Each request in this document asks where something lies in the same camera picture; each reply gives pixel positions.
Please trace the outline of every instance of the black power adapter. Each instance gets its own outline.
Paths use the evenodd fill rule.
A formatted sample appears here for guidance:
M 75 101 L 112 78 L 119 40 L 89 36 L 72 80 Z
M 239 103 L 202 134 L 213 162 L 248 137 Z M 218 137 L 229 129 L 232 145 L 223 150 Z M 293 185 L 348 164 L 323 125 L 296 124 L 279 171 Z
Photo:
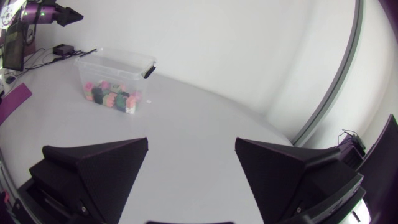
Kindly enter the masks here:
M 62 57 L 70 55 L 74 51 L 75 51 L 74 46 L 65 45 L 65 44 L 60 44 L 60 45 L 58 45 L 56 47 L 53 47 L 53 49 L 52 49 L 52 53 L 53 54 L 59 55 L 59 56 L 62 56 Z

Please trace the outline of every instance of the purple robot part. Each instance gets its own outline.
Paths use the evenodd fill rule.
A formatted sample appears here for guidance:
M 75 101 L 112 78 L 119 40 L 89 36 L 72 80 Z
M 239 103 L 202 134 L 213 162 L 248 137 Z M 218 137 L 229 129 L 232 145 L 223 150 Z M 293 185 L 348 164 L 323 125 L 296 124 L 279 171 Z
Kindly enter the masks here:
M 22 15 L 22 22 L 34 24 L 38 9 L 38 3 L 28 3 Z M 39 19 L 37 20 L 37 23 L 50 24 L 57 18 L 58 14 L 59 12 L 55 10 L 55 6 L 42 6 L 39 12 Z

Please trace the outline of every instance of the purple panel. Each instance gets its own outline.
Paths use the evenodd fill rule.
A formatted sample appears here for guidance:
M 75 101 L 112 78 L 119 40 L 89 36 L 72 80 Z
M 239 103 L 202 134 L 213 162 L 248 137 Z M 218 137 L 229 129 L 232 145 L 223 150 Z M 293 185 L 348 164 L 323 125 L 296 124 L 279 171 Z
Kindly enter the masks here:
M 32 92 L 25 84 L 20 84 L 17 88 L 12 90 L 0 104 L 0 125 L 30 96 L 32 96 Z

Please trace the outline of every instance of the computer screen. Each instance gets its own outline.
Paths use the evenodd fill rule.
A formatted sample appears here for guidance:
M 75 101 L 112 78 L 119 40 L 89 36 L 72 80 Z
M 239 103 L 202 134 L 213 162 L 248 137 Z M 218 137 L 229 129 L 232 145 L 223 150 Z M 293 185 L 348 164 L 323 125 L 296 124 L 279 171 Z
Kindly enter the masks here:
M 398 125 L 393 115 L 358 172 L 364 175 L 371 223 L 398 223 Z

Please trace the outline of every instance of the pink block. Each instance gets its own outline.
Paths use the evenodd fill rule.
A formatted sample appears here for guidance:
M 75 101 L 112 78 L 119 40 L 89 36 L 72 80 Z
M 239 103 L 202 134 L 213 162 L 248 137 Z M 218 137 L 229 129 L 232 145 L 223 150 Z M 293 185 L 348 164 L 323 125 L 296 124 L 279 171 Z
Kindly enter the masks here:
M 109 96 L 112 96 L 113 98 L 115 98 L 117 96 L 117 94 L 112 92 L 109 94 Z
M 136 98 L 133 96 L 130 96 L 126 100 L 126 107 L 128 108 L 133 108 L 136 105 Z
M 134 93 L 131 93 L 131 95 L 136 98 L 136 101 L 140 101 L 142 98 L 142 93 L 139 91 L 135 91 Z
M 110 88 L 111 88 L 111 84 L 110 84 L 109 82 L 103 80 L 103 81 L 101 82 L 101 88 L 102 88 L 103 90 L 110 89 Z
M 126 86 L 123 85 L 123 84 L 120 84 L 120 89 L 121 89 L 122 91 L 126 91 Z
M 86 85 L 84 86 L 85 91 L 91 92 L 91 90 L 94 88 L 94 84 L 92 84 L 91 82 L 86 83 Z

